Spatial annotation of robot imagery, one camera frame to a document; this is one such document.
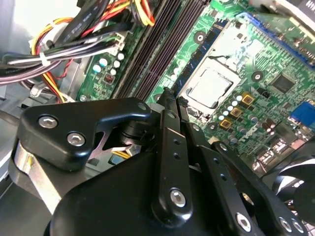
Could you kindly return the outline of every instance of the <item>hex bolt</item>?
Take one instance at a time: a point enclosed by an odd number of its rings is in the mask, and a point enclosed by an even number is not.
[[[193,127],[193,129],[196,130],[196,131],[199,131],[199,130],[200,130],[200,128],[199,128],[197,125],[195,125],[195,124],[193,124],[192,127]]]
[[[249,220],[242,215],[241,213],[237,213],[236,214],[236,220],[237,223],[242,227],[243,230],[245,230],[246,232],[250,232],[252,227],[251,224],[249,222]]]
[[[80,147],[85,143],[85,138],[78,133],[71,133],[67,137],[68,143],[73,146]]]
[[[185,196],[181,191],[176,189],[171,191],[171,200],[178,207],[184,207],[186,204]]]
[[[304,233],[304,230],[302,228],[302,226],[295,220],[295,219],[292,219],[292,223],[293,223],[293,226],[302,234]]]
[[[41,127],[46,129],[53,129],[58,125],[56,119],[49,116],[39,118],[38,123]]]
[[[227,151],[227,147],[224,144],[220,144],[220,147],[224,150]]]
[[[285,219],[283,219],[282,217],[279,217],[279,220],[280,220],[282,227],[284,227],[285,230],[287,230],[288,232],[291,233],[292,229],[291,229],[291,226],[289,225],[289,223]]]

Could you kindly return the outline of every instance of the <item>screw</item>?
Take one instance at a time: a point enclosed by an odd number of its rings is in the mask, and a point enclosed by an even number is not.
[[[224,150],[227,151],[227,147],[224,144],[220,144],[220,147]]]
[[[196,130],[196,131],[199,131],[199,130],[200,130],[200,128],[199,128],[197,125],[195,125],[195,124],[193,124],[192,127],[193,127],[194,130]]]
[[[67,137],[68,143],[73,146],[80,147],[85,143],[85,138],[78,133],[71,133]]]
[[[176,118],[176,116],[171,111],[167,111],[167,115],[173,119]]]
[[[178,207],[184,207],[186,204],[186,199],[183,193],[179,190],[171,191],[171,200]]]
[[[237,223],[242,227],[246,232],[250,232],[252,227],[248,219],[243,216],[241,213],[236,213]]]
[[[279,217],[279,220],[280,220],[282,227],[284,227],[285,230],[287,230],[288,232],[292,232],[291,226],[289,225],[289,223],[287,223],[287,221],[285,219],[283,219],[282,217]]]
[[[303,228],[301,227],[301,225],[295,220],[292,219],[293,222],[293,226],[300,232],[300,233],[304,233]]]
[[[145,111],[147,108],[146,108],[146,106],[144,105],[144,104],[142,104],[142,103],[138,103],[138,107],[141,109],[141,110],[143,110],[143,111]]]
[[[81,102],[86,102],[87,100],[88,100],[88,98],[86,96],[84,96],[84,95],[80,96],[80,101]]]
[[[58,125],[58,122],[53,117],[41,117],[39,118],[38,123],[41,127],[46,129],[52,129]]]

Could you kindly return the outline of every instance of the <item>mounting hole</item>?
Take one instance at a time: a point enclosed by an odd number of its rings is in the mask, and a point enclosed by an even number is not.
[[[221,174],[220,176],[221,176],[221,179],[223,179],[224,181],[227,181],[227,178],[225,177],[224,174]]]
[[[175,143],[176,145],[180,145],[180,144],[181,144],[181,141],[178,141],[177,139],[174,139],[174,143]]]
[[[178,153],[175,152],[173,155],[174,155],[175,159],[177,159],[177,160],[180,160],[180,159],[181,159],[181,158],[179,157]]]
[[[143,111],[147,109],[147,107],[143,103],[140,103],[140,102],[138,103],[138,107]]]
[[[171,117],[171,118],[176,118],[176,115],[172,112],[172,111],[167,111],[166,112],[167,113],[167,115],[169,116],[169,117]]]

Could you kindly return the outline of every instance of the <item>cable tie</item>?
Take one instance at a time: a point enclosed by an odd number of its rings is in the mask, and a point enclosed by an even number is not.
[[[47,60],[47,57],[45,56],[44,52],[39,53],[39,58],[43,66],[49,66],[51,64],[51,62]]]

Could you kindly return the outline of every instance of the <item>motherboard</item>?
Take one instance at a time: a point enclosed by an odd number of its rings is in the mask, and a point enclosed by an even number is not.
[[[224,141],[253,170],[268,170],[314,135],[314,32],[247,0],[159,7],[154,28],[134,28],[120,35],[123,49],[91,59],[77,100],[150,104],[171,88],[207,140]]]

